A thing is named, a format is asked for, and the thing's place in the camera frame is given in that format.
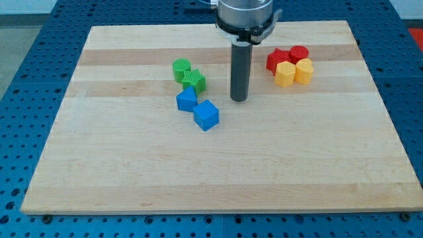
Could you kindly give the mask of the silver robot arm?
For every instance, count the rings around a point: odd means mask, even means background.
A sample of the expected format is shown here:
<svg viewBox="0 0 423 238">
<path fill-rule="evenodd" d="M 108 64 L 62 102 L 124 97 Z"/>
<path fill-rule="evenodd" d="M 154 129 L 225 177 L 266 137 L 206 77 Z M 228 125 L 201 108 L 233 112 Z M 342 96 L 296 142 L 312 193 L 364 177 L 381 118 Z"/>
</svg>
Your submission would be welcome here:
<svg viewBox="0 0 423 238">
<path fill-rule="evenodd" d="M 218 34 L 238 47 L 259 45 L 283 13 L 273 0 L 211 0 L 210 5 L 216 11 Z"/>
</svg>

